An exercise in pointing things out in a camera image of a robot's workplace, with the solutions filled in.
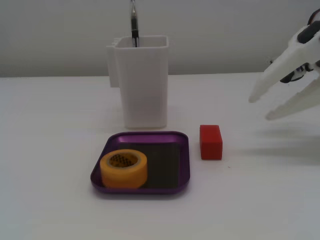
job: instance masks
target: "white container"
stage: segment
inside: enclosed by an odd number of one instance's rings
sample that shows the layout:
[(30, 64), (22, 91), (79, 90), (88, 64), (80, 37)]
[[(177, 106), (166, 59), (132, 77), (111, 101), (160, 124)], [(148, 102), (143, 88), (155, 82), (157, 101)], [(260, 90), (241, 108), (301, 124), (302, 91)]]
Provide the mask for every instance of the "white container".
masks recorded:
[(168, 50), (166, 36), (115, 38), (107, 46), (111, 87), (120, 87), (127, 128), (162, 128), (167, 125)]

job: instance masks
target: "red block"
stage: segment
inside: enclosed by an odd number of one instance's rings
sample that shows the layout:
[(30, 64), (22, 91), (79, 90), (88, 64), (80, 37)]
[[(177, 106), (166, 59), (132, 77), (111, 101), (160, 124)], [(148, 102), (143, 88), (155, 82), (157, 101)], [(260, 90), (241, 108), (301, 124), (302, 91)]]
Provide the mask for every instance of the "red block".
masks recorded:
[(202, 160), (222, 159), (222, 137), (218, 125), (200, 125)]

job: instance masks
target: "white table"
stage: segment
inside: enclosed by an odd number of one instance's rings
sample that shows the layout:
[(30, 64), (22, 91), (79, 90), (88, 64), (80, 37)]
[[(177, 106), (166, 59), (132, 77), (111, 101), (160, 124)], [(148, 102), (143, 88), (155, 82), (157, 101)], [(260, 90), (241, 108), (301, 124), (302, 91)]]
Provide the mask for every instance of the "white table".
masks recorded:
[[(0, 80), (0, 238), (320, 239), (320, 108), (264, 115), (309, 80), (256, 104), (257, 73), (169, 77), (168, 125), (188, 135), (191, 178), (172, 196), (104, 195), (90, 182), (123, 127), (107, 77)], [(199, 127), (219, 125), (223, 160), (200, 158)]]

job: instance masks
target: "masking tape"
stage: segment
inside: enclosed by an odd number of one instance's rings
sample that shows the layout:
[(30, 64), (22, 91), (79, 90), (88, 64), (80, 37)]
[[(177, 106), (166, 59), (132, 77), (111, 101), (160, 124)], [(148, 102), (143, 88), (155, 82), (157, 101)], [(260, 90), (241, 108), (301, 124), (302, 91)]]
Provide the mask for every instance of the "masking tape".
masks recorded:
[(108, 188), (137, 189), (148, 177), (147, 157), (140, 151), (120, 149), (100, 160), (102, 183)]

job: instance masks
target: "purple tray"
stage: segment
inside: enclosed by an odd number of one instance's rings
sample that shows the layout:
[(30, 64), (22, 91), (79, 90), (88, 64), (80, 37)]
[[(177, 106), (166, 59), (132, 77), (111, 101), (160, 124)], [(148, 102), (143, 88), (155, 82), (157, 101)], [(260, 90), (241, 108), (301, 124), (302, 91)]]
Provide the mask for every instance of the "purple tray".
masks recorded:
[[(100, 160), (109, 152), (120, 149), (121, 144), (159, 145), (175, 144), (179, 151), (177, 185), (170, 188), (110, 188), (101, 180)], [(175, 194), (183, 190), (190, 179), (189, 140), (187, 135), (177, 131), (141, 131), (121, 132), (112, 135), (91, 173), (91, 183), (100, 192), (106, 194)]]

